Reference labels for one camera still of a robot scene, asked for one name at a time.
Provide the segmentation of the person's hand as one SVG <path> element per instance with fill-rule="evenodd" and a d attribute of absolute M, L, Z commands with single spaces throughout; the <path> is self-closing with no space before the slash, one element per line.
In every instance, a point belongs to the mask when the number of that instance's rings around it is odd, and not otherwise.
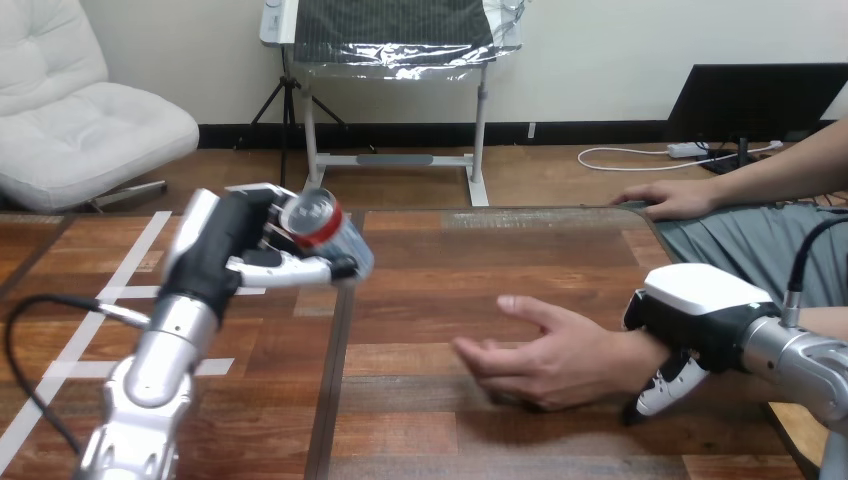
<path fill-rule="evenodd" d="M 639 205 L 652 221 L 687 220 L 715 210 L 721 197 L 710 180 L 663 180 L 629 187 L 612 205 Z"/>
<path fill-rule="evenodd" d="M 502 295 L 497 305 L 538 326 L 542 336 L 517 348 L 459 337 L 453 348 L 483 390 L 542 410 L 637 394 L 670 356 L 647 333 L 607 330 L 532 297 Z"/>

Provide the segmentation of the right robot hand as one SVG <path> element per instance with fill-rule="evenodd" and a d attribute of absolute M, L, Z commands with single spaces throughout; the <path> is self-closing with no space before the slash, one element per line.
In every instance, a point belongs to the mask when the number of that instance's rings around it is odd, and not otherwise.
<path fill-rule="evenodd" d="M 755 321 L 778 318 L 770 294 L 709 264 L 651 270 L 623 315 L 628 331 L 659 340 L 670 356 L 622 411 L 638 424 L 692 393 L 712 373 L 742 371 L 743 334 Z"/>

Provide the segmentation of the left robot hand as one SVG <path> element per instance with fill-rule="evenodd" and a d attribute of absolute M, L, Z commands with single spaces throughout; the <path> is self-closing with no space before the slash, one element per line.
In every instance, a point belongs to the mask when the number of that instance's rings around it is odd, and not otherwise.
<path fill-rule="evenodd" d="M 185 297 L 221 319 L 240 288 L 353 284 L 375 258 L 324 188 L 294 193 L 270 183 L 192 196 L 167 255 L 156 300 Z"/>

